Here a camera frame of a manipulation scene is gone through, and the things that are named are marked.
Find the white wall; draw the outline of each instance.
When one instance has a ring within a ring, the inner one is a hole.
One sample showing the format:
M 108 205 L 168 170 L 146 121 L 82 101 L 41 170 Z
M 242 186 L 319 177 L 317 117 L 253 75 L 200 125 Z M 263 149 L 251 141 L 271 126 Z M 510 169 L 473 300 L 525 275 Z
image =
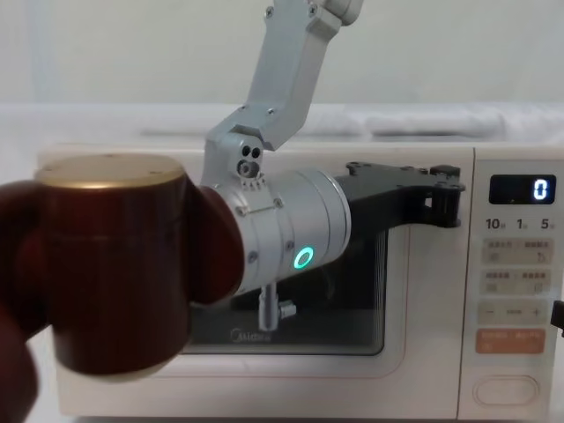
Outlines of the white wall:
M 0 101 L 33 99 L 31 56 L 23 0 L 0 0 Z
M 36 100 L 229 103 L 245 98 L 271 3 L 6 2 L 26 3 Z M 561 0 L 366 0 L 316 101 L 562 100 L 563 41 Z

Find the gold lid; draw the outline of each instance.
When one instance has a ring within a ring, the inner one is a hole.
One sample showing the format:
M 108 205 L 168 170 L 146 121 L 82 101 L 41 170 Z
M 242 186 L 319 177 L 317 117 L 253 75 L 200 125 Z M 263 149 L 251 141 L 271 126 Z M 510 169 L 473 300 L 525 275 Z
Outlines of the gold lid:
M 56 188 L 140 188 L 171 182 L 184 173 L 180 163 L 165 156 L 101 154 L 51 162 L 35 174 L 35 180 Z

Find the green led ring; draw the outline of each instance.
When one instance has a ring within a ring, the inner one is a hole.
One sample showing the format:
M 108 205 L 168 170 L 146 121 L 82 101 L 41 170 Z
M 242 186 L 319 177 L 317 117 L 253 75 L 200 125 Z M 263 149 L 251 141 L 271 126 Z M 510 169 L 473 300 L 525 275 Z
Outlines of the green led ring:
M 302 263 L 302 259 L 304 256 L 307 256 L 308 258 L 306 259 L 306 261 Z M 314 249 L 312 249 L 311 247 L 305 247 L 304 249 L 301 249 L 301 251 L 298 253 L 296 258 L 293 260 L 293 267 L 298 271 L 300 271 L 304 269 L 306 266 L 308 266 L 308 264 L 310 264 L 313 259 L 314 259 Z

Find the microwave window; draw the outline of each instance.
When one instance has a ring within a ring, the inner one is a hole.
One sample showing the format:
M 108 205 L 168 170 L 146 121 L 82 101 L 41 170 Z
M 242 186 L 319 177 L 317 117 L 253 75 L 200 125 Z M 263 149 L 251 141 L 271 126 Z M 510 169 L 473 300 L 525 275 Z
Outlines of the microwave window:
M 261 290 L 192 310 L 185 354 L 376 355 L 384 347 L 388 232 L 351 243 L 336 261 L 278 282 L 296 314 L 259 329 Z
M 490 181 L 491 204 L 552 204 L 553 174 L 495 174 Z

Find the microwave oven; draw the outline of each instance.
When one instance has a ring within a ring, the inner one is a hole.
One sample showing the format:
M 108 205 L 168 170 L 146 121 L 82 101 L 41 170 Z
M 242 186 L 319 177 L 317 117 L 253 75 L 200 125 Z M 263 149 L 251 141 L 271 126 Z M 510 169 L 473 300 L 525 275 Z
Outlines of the microwave oven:
M 197 140 L 56 145 L 39 165 L 150 152 L 194 182 Z M 257 326 L 258 292 L 193 307 L 193 336 L 145 378 L 112 383 L 57 365 L 60 407 L 77 416 L 543 419 L 564 261 L 564 148 L 511 143 L 291 141 L 269 172 L 339 175 L 352 161 L 460 169 L 460 226 L 400 226 L 336 262 L 278 283 L 295 313 Z

